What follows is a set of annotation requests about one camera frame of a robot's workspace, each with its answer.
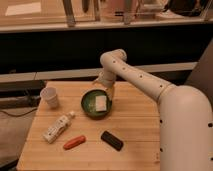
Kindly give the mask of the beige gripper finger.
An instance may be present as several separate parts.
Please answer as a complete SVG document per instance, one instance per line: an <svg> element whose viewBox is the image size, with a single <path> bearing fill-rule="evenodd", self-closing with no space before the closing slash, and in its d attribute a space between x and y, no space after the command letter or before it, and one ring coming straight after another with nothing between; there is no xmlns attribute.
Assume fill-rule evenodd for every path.
<svg viewBox="0 0 213 171"><path fill-rule="evenodd" d="M108 95L109 100L112 101L113 98L114 98L115 87L112 86L112 87L110 87L110 88L107 88L107 89L106 89L106 93L107 93L107 95Z"/></svg>
<svg viewBox="0 0 213 171"><path fill-rule="evenodd" d="M95 80L93 80L92 84L93 85L101 84L99 78L96 78Z"/></svg>

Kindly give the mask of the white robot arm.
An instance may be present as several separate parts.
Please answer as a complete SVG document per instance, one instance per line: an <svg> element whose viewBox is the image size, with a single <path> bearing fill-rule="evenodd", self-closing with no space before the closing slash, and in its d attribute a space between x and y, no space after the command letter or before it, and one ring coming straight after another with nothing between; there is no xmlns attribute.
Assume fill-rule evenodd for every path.
<svg viewBox="0 0 213 171"><path fill-rule="evenodd" d="M111 89L122 77L157 103L160 171L213 171L213 108L199 89L177 86L126 63L122 49L100 57L96 81Z"/></svg>

